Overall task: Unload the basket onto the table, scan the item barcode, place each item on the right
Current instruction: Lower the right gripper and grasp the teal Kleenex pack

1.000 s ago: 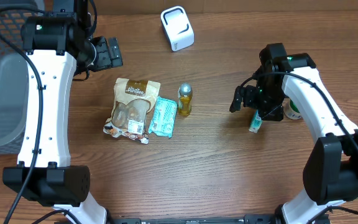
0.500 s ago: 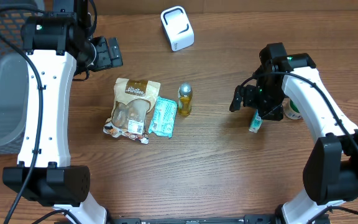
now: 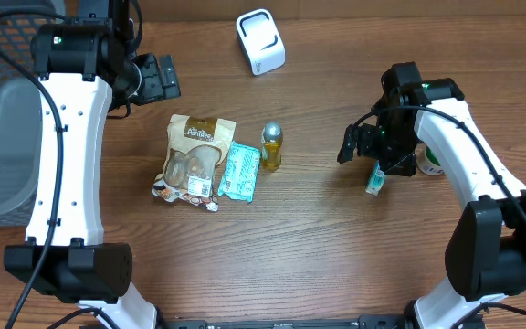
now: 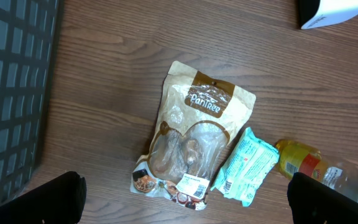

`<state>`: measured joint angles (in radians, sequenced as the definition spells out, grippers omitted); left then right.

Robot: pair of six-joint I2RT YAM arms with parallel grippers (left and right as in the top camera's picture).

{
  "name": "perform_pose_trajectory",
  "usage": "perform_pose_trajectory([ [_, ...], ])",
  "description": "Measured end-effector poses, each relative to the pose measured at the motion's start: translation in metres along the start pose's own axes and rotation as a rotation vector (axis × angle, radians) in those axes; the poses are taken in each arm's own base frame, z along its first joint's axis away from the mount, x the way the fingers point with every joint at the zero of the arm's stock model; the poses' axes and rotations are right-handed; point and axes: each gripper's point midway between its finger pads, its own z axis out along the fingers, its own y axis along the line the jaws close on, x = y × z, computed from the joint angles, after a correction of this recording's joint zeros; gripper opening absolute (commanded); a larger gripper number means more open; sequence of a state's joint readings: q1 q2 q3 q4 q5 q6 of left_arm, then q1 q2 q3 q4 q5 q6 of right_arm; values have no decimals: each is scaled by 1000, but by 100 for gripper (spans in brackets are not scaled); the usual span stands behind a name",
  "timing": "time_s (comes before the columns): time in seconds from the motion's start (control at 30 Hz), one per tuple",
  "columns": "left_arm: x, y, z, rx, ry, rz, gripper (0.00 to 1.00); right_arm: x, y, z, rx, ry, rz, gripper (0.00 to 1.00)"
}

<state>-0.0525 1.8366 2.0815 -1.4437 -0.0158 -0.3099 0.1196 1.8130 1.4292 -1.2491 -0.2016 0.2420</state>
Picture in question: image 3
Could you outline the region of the small teal tissue pack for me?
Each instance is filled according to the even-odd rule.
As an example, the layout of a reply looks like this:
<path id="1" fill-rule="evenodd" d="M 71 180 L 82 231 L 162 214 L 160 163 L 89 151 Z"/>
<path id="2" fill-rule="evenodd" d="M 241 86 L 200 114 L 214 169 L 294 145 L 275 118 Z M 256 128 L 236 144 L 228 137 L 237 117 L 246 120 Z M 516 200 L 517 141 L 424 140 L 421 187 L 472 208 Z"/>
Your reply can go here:
<path id="1" fill-rule="evenodd" d="M 386 174 L 381 169 L 380 163 L 376 162 L 368 178 L 365 192 L 377 196 L 383 188 L 385 180 Z"/>

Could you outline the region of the green lidded jar with tissues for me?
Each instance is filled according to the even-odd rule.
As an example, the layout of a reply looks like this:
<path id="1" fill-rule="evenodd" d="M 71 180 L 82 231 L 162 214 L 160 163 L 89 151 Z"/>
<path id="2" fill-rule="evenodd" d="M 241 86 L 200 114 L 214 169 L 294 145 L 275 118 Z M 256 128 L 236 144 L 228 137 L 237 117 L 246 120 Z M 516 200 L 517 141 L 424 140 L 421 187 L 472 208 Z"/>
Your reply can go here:
<path id="1" fill-rule="evenodd" d="M 425 146 L 416 153 L 416 163 L 419 170 L 425 175 L 443 175 L 444 170 L 429 147 Z"/>

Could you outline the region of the brown snack wrapper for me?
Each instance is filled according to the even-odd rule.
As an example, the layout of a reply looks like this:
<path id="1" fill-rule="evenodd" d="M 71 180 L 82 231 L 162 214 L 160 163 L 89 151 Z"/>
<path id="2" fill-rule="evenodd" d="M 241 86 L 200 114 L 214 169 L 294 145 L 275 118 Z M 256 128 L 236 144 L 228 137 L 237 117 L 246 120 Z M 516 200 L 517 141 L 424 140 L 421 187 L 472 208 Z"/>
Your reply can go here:
<path id="1" fill-rule="evenodd" d="M 216 168 L 226 159 L 236 126 L 225 119 L 174 114 L 167 127 L 163 171 L 153 182 L 152 194 L 168 203 L 182 200 L 216 212 Z"/>

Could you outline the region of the yellow liquid bottle silver cap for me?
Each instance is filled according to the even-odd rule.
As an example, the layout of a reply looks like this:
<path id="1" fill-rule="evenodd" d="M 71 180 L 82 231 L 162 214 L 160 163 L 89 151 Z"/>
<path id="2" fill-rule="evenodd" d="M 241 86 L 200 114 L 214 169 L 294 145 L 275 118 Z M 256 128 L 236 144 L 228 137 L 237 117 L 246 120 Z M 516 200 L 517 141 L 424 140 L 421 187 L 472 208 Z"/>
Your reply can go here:
<path id="1" fill-rule="evenodd" d="M 277 170 L 281 164 L 283 132 L 277 122 L 268 122 L 261 133 L 261 163 L 268 170 Z"/>

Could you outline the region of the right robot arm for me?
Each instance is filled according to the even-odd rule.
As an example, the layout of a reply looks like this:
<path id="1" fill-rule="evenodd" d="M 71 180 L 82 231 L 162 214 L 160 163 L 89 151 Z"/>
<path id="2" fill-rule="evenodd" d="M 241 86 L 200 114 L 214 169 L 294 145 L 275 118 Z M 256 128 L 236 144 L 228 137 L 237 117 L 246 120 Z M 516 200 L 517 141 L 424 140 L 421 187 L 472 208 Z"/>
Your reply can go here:
<path id="1" fill-rule="evenodd" d="M 362 328 L 480 328 L 482 314 L 526 291 L 526 186 L 495 155 L 450 78 L 423 80 L 413 62 L 381 77 L 382 97 L 349 125 L 337 159 L 375 159 L 385 175 L 411 176 L 416 147 L 432 151 L 462 214 L 445 251 L 446 277 L 400 315 L 363 315 Z"/>

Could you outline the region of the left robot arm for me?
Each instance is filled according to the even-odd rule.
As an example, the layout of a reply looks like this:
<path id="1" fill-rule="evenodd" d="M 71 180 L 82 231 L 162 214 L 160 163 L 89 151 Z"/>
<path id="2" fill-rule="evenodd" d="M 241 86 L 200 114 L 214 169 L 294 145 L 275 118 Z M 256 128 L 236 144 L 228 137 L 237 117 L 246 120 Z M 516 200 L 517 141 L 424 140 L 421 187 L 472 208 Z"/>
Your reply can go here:
<path id="1" fill-rule="evenodd" d="M 100 217 L 106 121 L 120 107 L 177 98 L 170 57 L 139 54 L 134 1 L 90 1 L 74 17 L 50 16 L 31 41 L 28 78 L 41 96 L 37 194 L 22 244 L 5 269 L 27 292 L 73 304 L 107 328 L 163 328 L 161 311 L 132 283 L 132 249 L 108 243 Z"/>

